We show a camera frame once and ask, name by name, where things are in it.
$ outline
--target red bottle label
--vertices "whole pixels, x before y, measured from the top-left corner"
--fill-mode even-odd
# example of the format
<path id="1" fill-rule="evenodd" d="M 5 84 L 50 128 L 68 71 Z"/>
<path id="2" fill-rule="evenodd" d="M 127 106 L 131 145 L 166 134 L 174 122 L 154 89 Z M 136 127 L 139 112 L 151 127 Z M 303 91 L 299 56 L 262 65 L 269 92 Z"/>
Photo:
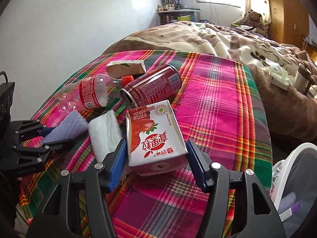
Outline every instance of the red bottle label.
<path id="1" fill-rule="evenodd" d="M 101 107 L 95 93 L 96 76 L 92 76 L 80 81 L 79 96 L 86 109 Z"/>

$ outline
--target strawberry milk carton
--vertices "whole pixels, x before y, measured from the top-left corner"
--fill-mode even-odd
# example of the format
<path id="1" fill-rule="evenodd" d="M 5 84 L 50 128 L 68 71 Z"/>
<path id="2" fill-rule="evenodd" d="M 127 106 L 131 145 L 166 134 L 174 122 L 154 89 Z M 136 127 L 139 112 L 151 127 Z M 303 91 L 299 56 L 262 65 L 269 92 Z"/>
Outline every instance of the strawberry milk carton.
<path id="1" fill-rule="evenodd" d="M 141 176 L 186 166 L 187 150 L 168 100 L 128 110 L 129 166 Z"/>

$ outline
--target black device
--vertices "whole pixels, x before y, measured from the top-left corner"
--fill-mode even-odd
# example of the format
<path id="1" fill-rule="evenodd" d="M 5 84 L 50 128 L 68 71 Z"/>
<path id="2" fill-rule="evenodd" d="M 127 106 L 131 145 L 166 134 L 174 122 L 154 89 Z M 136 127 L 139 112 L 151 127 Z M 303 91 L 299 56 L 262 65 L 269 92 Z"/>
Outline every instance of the black device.
<path id="1" fill-rule="evenodd" d="M 46 137 L 54 128 L 47 128 L 39 120 L 12 121 L 10 108 L 13 102 L 14 82 L 0 85 L 0 171 L 11 181 L 18 177 L 42 172 L 46 163 L 59 153 L 70 150 L 72 140 L 58 140 L 43 144 L 39 148 L 22 146 L 26 140 Z"/>
<path id="2" fill-rule="evenodd" d="M 209 193 L 207 208 L 196 237 L 222 238 L 229 189 L 236 189 L 236 206 L 231 238 L 286 238 L 280 217 L 256 174 L 227 170 L 200 152 L 193 140 L 186 142 L 188 162 L 196 184 Z M 26 238 L 82 237 L 78 213 L 78 190 L 86 192 L 91 238 L 117 237 L 105 203 L 109 173 L 115 158 L 126 151 L 126 141 L 109 153 L 102 163 L 84 172 L 64 170 L 42 200 Z"/>

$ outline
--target white wall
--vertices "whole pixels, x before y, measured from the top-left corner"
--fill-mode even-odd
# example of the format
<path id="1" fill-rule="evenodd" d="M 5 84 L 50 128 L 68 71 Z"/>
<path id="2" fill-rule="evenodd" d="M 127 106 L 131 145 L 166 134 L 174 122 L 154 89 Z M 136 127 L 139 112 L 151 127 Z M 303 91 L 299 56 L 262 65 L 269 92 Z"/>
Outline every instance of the white wall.
<path id="1" fill-rule="evenodd" d="M 114 42 L 157 26 L 159 2 L 11 0 L 0 17 L 0 71 L 15 82 L 12 120 L 31 118 L 71 74 Z"/>
<path id="2" fill-rule="evenodd" d="M 309 37 L 313 39 L 315 43 L 317 43 L 317 28 L 313 21 L 313 19 L 309 16 Z"/>
<path id="3" fill-rule="evenodd" d="M 211 5 L 211 22 L 213 22 L 215 25 L 221 25 L 225 27 L 229 27 L 232 22 L 242 18 L 244 14 L 244 8 L 241 9 L 229 5 L 197 3 L 196 0 L 180 0 L 180 3 L 190 8 L 199 8 L 201 20 L 210 20 Z"/>

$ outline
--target wooden wardrobe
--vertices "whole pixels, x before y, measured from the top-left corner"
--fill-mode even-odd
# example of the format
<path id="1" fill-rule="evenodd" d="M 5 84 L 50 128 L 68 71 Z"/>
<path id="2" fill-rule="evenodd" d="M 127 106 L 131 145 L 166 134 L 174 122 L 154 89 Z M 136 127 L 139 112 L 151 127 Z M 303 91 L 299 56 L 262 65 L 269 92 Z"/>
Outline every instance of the wooden wardrobe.
<path id="1" fill-rule="evenodd" d="M 272 23 L 268 38 L 302 48 L 309 34 L 308 12 L 299 0 L 269 0 Z"/>

